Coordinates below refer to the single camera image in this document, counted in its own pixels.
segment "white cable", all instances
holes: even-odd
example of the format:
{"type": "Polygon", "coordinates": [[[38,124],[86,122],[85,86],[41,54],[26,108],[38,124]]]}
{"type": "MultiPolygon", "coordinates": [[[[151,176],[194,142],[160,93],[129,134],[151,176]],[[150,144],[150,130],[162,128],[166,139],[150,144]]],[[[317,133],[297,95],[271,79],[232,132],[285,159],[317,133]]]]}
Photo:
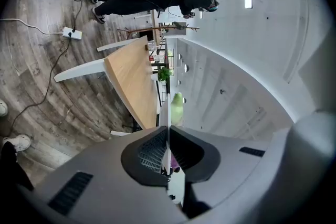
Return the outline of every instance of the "white cable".
{"type": "Polygon", "coordinates": [[[0,19],[0,21],[5,21],[5,20],[18,20],[19,22],[23,23],[24,25],[28,26],[28,27],[32,27],[32,28],[36,28],[37,30],[39,30],[42,34],[45,34],[45,35],[55,35],[55,34],[63,34],[63,32],[55,32],[55,33],[46,33],[46,32],[43,32],[40,28],[34,26],[34,25],[29,25],[27,23],[25,23],[24,21],[20,20],[20,19],[12,19],[12,18],[9,18],[9,19],[0,19]]]}

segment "potted plant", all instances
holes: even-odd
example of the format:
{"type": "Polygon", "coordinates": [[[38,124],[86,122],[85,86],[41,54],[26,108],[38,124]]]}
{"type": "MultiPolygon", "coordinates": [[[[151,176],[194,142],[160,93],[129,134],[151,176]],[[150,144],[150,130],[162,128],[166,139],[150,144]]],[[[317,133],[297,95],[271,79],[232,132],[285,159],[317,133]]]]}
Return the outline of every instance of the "potted plant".
{"type": "Polygon", "coordinates": [[[161,68],[157,74],[152,75],[152,80],[166,81],[170,76],[169,69],[167,67],[161,68]]]}

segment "black pants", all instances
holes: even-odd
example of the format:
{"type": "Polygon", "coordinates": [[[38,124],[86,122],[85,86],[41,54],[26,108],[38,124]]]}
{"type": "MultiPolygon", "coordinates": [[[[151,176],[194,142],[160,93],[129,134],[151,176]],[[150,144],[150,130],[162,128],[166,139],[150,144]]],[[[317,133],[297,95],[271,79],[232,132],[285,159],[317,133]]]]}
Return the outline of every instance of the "black pants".
{"type": "Polygon", "coordinates": [[[19,184],[29,190],[34,189],[26,172],[16,162],[16,150],[10,142],[6,142],[1,151],[0,177],[2,187],[19,184]]]}
{"type": "Polygon", "coordinates": [[[105,3],[96,7],[94,11],[97,15],[128,15],[139,12],[146,12],[157,8],[156,5],[146,0],[98,0],[105,3]]]}

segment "green plant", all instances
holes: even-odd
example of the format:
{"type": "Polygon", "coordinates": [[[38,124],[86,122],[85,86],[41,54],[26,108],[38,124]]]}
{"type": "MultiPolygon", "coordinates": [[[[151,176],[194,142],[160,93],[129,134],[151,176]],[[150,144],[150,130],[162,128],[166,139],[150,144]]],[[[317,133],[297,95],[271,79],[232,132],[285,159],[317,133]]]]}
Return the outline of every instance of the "green plant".
{"type": "Polygon", "coordinates": [[[159,81],[166,81],[170,76],[169,69],[167,67],[163,67],[158,71],[157,75],[159,81]]]}

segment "power strip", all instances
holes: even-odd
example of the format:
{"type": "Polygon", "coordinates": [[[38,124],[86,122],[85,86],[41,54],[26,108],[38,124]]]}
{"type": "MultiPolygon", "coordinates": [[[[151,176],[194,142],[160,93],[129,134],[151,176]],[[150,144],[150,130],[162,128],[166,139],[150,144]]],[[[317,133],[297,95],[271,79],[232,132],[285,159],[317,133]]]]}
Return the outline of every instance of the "power strip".
{"type": "Polygon", "coordinates": [[[71,33],[72,39],[81,40],[82,39],[82,32],[75,30],[75,32],[72,32],[72,28],[64,27],[63,28],[63,36],[69,37],[69,33],[71,33]]]}

